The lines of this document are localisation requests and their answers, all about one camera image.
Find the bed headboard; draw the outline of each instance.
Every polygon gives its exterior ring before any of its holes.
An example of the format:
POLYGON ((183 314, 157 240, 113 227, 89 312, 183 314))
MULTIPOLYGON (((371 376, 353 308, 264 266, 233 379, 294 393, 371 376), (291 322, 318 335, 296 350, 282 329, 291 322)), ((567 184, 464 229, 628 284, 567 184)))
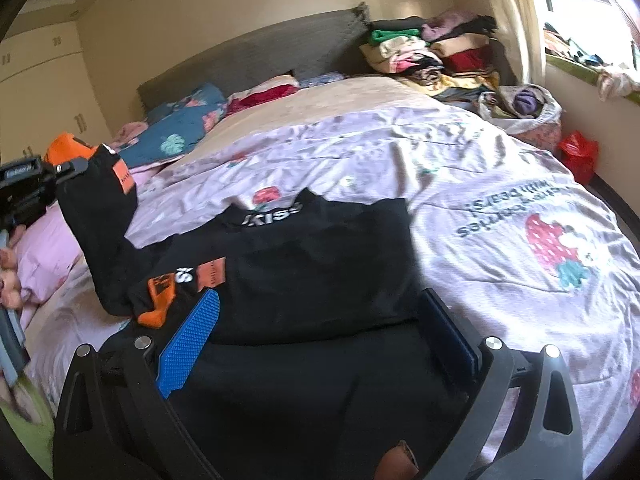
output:
POLYGON ((142 83, 138 94, 146 111, 174 102, 205 82, 228 96, 271 77, 300 79, 339 71, 370 73, 358 47, 367 41, 369 7, 336 10, 276 23, 217 44, 142 83))

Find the orange label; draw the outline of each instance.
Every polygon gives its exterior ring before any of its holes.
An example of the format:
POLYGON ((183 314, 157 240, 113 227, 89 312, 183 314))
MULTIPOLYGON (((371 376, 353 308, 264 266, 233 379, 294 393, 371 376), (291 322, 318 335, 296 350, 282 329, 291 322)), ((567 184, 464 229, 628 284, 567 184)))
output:
POLYGON ((175 272, 151 278, 146 282, 154 309, 138 316, 138 323, 148 328, 160 328, 166 320, 166 313, 175 299, 175 272))
POLYGON ((127 194, 133 188, 135 181, 133 177, 129 173, 129 168, 124 163, 124 160, 120 159, 113 165, 113 173, 116 174, 118 180, 120 181, 120 185, 122 186, 122 190, 124 194, 127 194))
POLYGON ((218 258, 198 266, 196 273, 198 275, 198 292, 206 286, 214 288, 220 283, 225 283, 225 258, 218 258))

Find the red pillow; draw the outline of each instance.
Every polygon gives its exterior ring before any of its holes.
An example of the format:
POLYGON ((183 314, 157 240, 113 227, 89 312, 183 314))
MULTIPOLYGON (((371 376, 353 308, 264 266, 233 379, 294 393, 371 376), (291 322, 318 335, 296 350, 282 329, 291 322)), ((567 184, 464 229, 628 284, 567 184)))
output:
POLYGON ((229 96, 226 114, 229 116, 236 112, 247 110, 247 108, 295 94, 299 89, 300 83, 293 76, 279 75, 273 77, 250 90, 237 92, 229 96))

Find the window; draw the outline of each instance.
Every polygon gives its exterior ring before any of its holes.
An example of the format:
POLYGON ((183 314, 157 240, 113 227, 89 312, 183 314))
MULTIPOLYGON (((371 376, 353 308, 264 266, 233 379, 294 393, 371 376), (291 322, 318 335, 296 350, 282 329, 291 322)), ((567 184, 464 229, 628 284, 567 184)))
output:
POLYGON ((540 22, 549 23, 575 52, 597 54, 607 64, 640 66, 628 25, 609 0, 535 0, 540 22))

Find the blue floral pillow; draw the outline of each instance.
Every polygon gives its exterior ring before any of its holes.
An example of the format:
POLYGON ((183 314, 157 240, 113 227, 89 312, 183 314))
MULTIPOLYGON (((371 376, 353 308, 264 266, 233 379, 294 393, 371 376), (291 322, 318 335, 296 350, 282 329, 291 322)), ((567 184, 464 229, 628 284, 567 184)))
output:
POLYGON ((171 113, 121 147, 118 154, 130 169, 186 155, 222 120, 225 112, 222 92, 206 84, 173 103, 171 113))
POLYGON ((190 104, 193 106, 193 103, 196 102, 222 103, 226 102, 226 99, 217 86, 211 83, 204 83, 200 88, 194 90, 193 93, 175 103, 162 103, 155 107, 146 115, 146 123, 150 126, 156 124, 158 121, 161 121, 185 106, 190 106, 190 104))

